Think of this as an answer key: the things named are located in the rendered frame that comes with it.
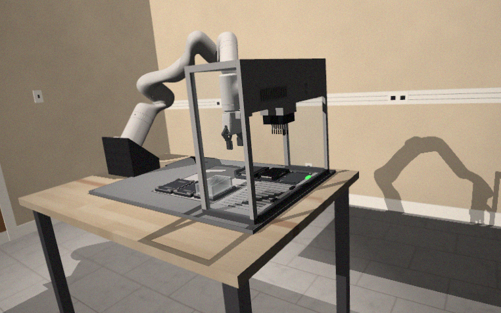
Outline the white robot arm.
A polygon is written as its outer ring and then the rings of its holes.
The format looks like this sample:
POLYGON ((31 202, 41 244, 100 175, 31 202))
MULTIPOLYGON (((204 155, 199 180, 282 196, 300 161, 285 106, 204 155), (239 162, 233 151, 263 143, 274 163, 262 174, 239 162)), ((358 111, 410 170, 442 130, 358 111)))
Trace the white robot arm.
POLYGON ((156 115, 174 103, 173 92, 162 83, 183 80, 184 66, 195 65, 196 54, 208 63, 237 60, 237 38, 232 32, 224 32, 218 36, 215 44, 204 32, 191 32, 187 37, 183 55, 174 64, 163 70, 149 72, 138 79, 138 91, 154 105, 137 104, 121 137, 129 138, 140 146, 143 145, 156 115))

